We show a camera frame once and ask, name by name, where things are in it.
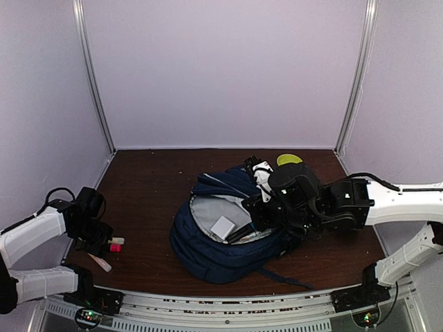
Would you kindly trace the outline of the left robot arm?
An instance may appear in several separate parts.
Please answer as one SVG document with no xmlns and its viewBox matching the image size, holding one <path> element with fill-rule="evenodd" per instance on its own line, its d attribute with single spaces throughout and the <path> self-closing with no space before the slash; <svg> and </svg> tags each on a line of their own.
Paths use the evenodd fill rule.
<svg viewBox="0 0 443 332">
<path fill-rule="evenodd" d="M 71 201 L 45 198 L 31 216 L 1 231 L 1 314 L 9 314 L 24 302 L 66 294 L 76 304 L 104 309 L 108 299 L 93 284 L 91 271 L 75 264 L 42 270 L 14 271 L 12 267 L 29 252 L 65 234 L 81 242 L 81 250 L 100 257 L 113 237 L 113 228 L 102 222 L 106 200 L 83 187 Z"/>
</svg>

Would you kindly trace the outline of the yellow highlighter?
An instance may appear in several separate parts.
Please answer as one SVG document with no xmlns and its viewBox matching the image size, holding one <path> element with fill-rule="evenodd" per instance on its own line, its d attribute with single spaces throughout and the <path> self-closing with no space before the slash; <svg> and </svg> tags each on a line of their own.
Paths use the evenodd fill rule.
<svg viewBox="0 0 443 332">
<path fill-rule="evenodd" d="M 113 237 L 111 240 L 108 241 L 108 243 L 123 245 L 125 243 L 125 239 L 122 237 Z"/>
</svg>

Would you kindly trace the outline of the beige highlighter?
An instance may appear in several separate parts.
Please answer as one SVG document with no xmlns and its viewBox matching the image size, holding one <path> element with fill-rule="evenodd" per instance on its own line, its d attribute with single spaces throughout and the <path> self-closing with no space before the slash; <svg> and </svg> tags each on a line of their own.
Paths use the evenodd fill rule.
<svg viewBox="0 0 443 332">
<path fill-rule="evenodd" d="M 111 271 L 111 265 L 108 264 L 104 259 L 99 258 L 90 253 L 88 254 L 88 256 L 90 256 L 90 258 L 92 258 L 92 260 L 94 260 L 99 265 L 99 267 L 101 267 L 101 269 L 103 269 L 106 273 Z"/>
</svg>

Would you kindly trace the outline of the white power adapter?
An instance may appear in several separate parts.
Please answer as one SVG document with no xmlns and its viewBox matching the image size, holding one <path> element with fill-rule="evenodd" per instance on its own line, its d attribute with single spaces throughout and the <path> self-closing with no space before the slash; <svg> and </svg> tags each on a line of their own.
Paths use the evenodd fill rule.
<svg viewBox="0 0 443 332">
<path fill-rule="evenodd" d="M 234 229 L 235 224 L 226 217 L 221 216 L 210 228 L 210 231 L 220 239 L 225 240 Z"/>
</svg>

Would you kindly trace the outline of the pink highlighter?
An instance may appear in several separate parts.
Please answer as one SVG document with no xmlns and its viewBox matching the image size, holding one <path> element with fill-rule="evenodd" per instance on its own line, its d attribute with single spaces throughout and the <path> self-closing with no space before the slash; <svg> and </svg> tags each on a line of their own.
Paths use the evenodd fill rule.
<svg viewBox="0 0 443 332">
<path fill-rule="evenodd" d="M 110 252 L 121 252 L 122 246 L 120 244 L 110 244 L 109 245 L 109 251 Z"/>
</svg>

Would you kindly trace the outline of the navy blue student backpack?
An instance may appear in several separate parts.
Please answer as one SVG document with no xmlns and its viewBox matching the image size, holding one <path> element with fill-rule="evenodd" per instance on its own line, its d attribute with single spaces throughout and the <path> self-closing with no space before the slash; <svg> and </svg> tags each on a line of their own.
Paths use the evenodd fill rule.
<svg viewBox="0 0 443 332">
<path fill-rule="evenodd" d="M 291 252 L 301 240 L 281 228 L 271 228 L 266 238 L 232 245 L 210 228 L 224 216 L 235 224 L 233 231 L 251 222 L 242 201 L 259 193 L 242 166 L 223 172 L 201 173 L 190 198 L 178 209 L 170 230 L 170 245 L 188 272 L 211 284 L 235 282 L 258 272 L 275 282 L 312 289 L 313 285 L 283 277 L 264 266 Z"/>
</svg>

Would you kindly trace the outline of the blue cap marker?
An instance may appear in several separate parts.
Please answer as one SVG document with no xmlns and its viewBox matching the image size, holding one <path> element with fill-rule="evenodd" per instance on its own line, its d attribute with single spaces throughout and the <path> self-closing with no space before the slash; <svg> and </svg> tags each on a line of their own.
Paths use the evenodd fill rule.
<svg viewBox="0 0 443 332">
<path fill-rule="evenodd" d="M 226 241 L 228 243 L 235 243 L 239 241 L 240 239 L 244 238 L 245 236 L 249 235 L 250 233 L 255 232 L 255 228 L 253 227 L 252 223 L 248 223 L 245 226 L 241 227 L 239 230 L 236 230 L 232 234 L 229 234 L 226 237 Z"/>
</svg>

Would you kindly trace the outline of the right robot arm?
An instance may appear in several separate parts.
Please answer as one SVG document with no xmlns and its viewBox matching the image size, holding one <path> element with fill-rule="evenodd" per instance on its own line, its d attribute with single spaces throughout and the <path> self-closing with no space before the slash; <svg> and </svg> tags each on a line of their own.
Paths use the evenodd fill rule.
<svg viewBox="0 0 443 332">
<path fill-rule="evenodd" d="M 364 306 L 427 259 L 442 252 L 442 185 L 393 185 L 360 172 L 323 185 L 294 155 L 281 155 L 278 166 L 255 156 L 244 161 L 246 173 L 259 193 L 244 199 L 251 227 L 282 228 L 305 238 L 325 230 L 359 230 L 398 221 L 424 221 L 422 229 L 400 249 L 378 261 L 355 290 Z"/>
</svg>

